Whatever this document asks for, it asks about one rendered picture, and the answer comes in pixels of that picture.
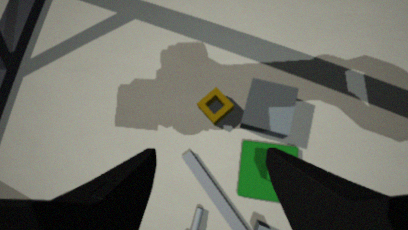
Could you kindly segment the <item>grey flat bar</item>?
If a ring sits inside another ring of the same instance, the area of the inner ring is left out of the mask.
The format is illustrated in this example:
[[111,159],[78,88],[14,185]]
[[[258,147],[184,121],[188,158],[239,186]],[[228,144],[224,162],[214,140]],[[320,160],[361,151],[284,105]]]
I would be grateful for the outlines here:
[[219,210],[232,230],[248,230],[192,151],[189,151],[182,159],[185,161],[191,172],[194,174],[200,185],[203,187],[209,198]]

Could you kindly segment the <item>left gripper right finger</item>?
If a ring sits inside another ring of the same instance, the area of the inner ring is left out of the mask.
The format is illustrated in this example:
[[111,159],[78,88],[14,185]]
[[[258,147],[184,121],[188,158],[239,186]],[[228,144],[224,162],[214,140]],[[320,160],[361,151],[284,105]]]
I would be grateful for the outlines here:
[[292,230],[408,230],[408,194],[379,193],[277,148],[266,166]]

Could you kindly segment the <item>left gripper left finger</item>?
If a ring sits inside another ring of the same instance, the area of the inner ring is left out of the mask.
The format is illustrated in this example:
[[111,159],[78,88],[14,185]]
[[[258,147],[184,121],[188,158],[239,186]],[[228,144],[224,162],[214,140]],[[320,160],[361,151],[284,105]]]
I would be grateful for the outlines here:
[[52,200],[0,199],[0,230],[139,230],[156,165],[147,148]]

